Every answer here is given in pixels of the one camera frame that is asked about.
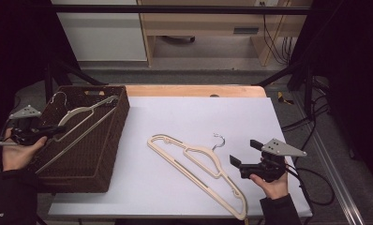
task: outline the black jacket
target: black jacket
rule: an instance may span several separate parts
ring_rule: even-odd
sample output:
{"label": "black jacket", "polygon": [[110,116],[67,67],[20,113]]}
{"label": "black jacket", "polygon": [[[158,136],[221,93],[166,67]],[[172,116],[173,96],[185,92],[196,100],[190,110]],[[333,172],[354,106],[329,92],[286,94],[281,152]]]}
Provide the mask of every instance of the black jacket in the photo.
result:
{"label": "black jacket", "polygon": [[260,203],[265,225],[301,225],[290,194],[276,200],[261,199]]}
{"label": "black jacket", "polygon": [[37,224],[37,176],[25,170],[0,172],[0,225]]}

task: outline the hanger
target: hanger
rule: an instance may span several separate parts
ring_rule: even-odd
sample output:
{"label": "hanger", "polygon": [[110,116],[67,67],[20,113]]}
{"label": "hanger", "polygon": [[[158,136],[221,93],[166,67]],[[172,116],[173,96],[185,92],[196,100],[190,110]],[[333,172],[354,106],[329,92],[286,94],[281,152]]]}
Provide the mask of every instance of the hanger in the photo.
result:
{"label": "hanger", "polygon": [[[46,144],[45,148],[47,148],[47,146],[50,145],[50,143],[52,141],[54,142],[61,142],[62,140],[64,140],[64,138],[70,134],[71,132],[73,132],[76,128],[78,128],[81,124],[83,124],[85,121],[87,121],[90,117],[92,117],[95,113],[95,108],[103,105],[103,104],[106,104],[106,103],[111,103],[113,102],[114,100],[118,100],[119,97],[118,96],[111,96],[111,97],[107,97],[105,98],[104,100],[100,101],[99,103],[96,103],[95,105],[92,105],[90,107],[80,107],[80,108],[76,108],[72,111],[69,111],[67,112],[67,114],[61,119],[61,121],[58,123],[58,126],[64,126],[67,121],[72,118],[73,116],[75,116],[76,114],[78,113],[84,113],[84,112],[91,112],[88,116],[86,116],[78,125],[76,125],[73,129],[71,129],[69,132],[67,132],[64,136],[62,136],[60,139],[57,139],[55,136],[50,140],[50,142],[48,144]],[[37,171],[36,171],[36,174],[38,173],[41,173],[44,169],[46,169],[48,166],[50,166],[52,163],[54,163],[58,158],[60,158],[62,155],[64,155],[64,153],[66,153],[71,147],[73,147],[76,143],[78,143],[84,136],[86,136],[91,130],[93,130],[96,126],[98,126],[102,121],[105,120],[105,118],[107,118],[111,113],[113,113],[113,111],[115,110],[116,108],[113,107],[113,109],[111,109],[109,112],[107,112],[104,116],[102,116],[98,121],[96,121],[90,128],[88,128],[82,135],[80,135],[77,139],[75,139],[72,143],[70,143],[66,148],[64,148],[64,150],[62,150],[60,153],[58,153],[55,157],[53,157],[49,162],[47,162],[45,165],[43,165],[42,167],[40,167]]]}
{"label": "hanger", "polygon": [[[221,137],[223,139],[223,144],[225,144],[225,139],[217,135],[216,137]],[[189,158],[191,161],[193,161],[196,165],[198,165],[200,168],[202,168],[204,171],[209,173],[213,178],[218,179],[220,177],[224,178],[225,181],[228,183],[228,185],[232,188],[233,195],[235,198],[240,199],[242,201],[243,209],[241,212],[238,212],[236,209],[234,209],[231,205],[229,205],[225,200],[223,200],[216,192],[214,192],[212,189],[210,189],[208,186],[206,186],[195,174],[190,172],[184,165],[182,165],[180,162],[178,162],[176,159],[171,157],[168,153],[166,153],[162,148],[157,146],[155,142],[157,141],[163,141],[164,143],[168,144],[175,144],[181,148],[183,148],[184,156]],[[229,176],[225,173],[225,171],[221,167],[221,163],[219,161],[219,158],[214,153],[214,149],[216,147],[222,146],[222,145],[216,145],[213,149],[208,149],[205,147],[198,147],[198,146],[192,146],[184,142],[180,142],[168,135],[164,134],[157,134],[152,136],[148,140],[148,146],[152,148],[154,151],[156,151],[158,154],[160,154],[163,158],[165,158],[172,166],[174,166],[178,171],[180,171],[183,175],[185,175],[187,178],[189,178],[193,183],[195,183],[199,188],[201,188],[204,192],[206,192],[208,195],[210,195],[214,200],[216,200],[219,204],[221,204],[224,208],[226,208],[229,212],[231,212],[236,218],[240,220],[244,220],[247,215],[247,203],[246,203],[246,197],[242,193],[242,191],[233,183],[233,181],[229,178]],[[210,169],[208,169],[204,164],[202,164],[200,161],[198,161],[196,158],[194,158],[192,155],[190,155],[188,152],[198,152],[203,153],[206,156],[208,156],[210,159],[213,160],[213,162],[216,165],[216,168],[218,169],[218,172],[212,172]]]}

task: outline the white tabletop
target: white tabletop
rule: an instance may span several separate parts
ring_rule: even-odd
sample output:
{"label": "white tabletop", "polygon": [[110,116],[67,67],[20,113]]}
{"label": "white tabletop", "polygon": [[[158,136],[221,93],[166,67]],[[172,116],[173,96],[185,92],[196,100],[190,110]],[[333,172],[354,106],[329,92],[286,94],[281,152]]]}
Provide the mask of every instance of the white tabletop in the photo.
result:
{"label": "white tabletop", "polygon": [[[229,156],[233,155],[243,163],[259,163],[261,152],[249,146],[251,139],[261,143],[273,138],[284,141],[270,98],[130,97],[129,102],[130,111],[119,142],[109,191],[57,194],[49,215],[78,218],[231,218],[230,212],[147,145],[147,140],[153,135],[166,134],[181,142],[211,149],[222,141],[214,137],[214,133],[226,140],[226,144],[217,148],[215,153],[224,171],[245,194],[247,215],[262,215],[262,190],[251,180],[240,178],[238,169],[230,164]],[[210,180],[205,171],[195,170],[191,161],[183,163],[236,209],[242,208],[228,185]],[[311,216],[297,179],[290,175],[289,184],[299,215]]]}

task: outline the floor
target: floor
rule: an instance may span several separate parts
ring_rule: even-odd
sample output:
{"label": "floor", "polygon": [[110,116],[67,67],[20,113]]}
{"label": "floor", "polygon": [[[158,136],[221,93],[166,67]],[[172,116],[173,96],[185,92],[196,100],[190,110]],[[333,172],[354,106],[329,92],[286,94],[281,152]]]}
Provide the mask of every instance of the floor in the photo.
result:
{"label": "floor", "polygon": [[[82,69],[92,77],[105,83],[180,83],[180,84],[252,84],[258,83],[281,70],[276,60],[268,67],[261,67],[248,37],[196,37],[193,43],[183,39],[161,37],[157,40],[154,62],[148,67],[144,62],[81,62]],[[265,90],[274,103],[279,124],[282,127],[305,117],[301,111],[302,92],[288,92],[286,83],[289,77],[282,78]],[[75,83],[83,83],[71,77]],[[279,101],[278,92],[286,100]],[[44,109],[44,85],[38,82],[21,90],[16,98],[20,107],[33,104]],[[314,98],[321,95],[314,90]],[[318,108],[326,109],[325,99],[318,100]],[[299,159],[298,167],[306,168],[322,176],[328,176],[321,161],[320,148],[330,156],[339,172],[343,184],[356,205],[358,215],[364,222],[348,221],[342,208],[342,196],[336,196],[329,205],[314,205],[315,216],[309,224],[373,224],[373,178],[363,161],[350,158],[348,146],[337,127],[331,111],[317,117],[315,133],[306,145],[310,157]],[[313,123],[284,132],[288,144],[301,148],[313,128]],[[326,203],[331,199],[331,189],[325,181],[312,172],[300,170],[310,197],[315,202]],[[38,214],[48,224],[79,224],[76,218],[51,217],[48,215],[53,196],[39,194]],[[114,224],[114,219],[86,219],[82,224]],[[250,220],[258,224],[259,218]]]}

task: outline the basket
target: basket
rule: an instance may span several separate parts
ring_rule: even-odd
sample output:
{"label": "basket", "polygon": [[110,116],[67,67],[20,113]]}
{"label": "basket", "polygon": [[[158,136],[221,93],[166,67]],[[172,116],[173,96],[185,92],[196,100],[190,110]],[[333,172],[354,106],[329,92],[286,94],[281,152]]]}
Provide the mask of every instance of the basket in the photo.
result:
{"label": "basket", "polygon": [[[107,101],[113,96],[118,99]],[[108,191],[129,110],[124,86],[60,86],[40,116],[40,126],[58,125],[68,112],[102,102],[71,116],[67,131],[36,153],[27,170],[37,173],[39,193]],[[50,164],[58,154],[63,155]]]}

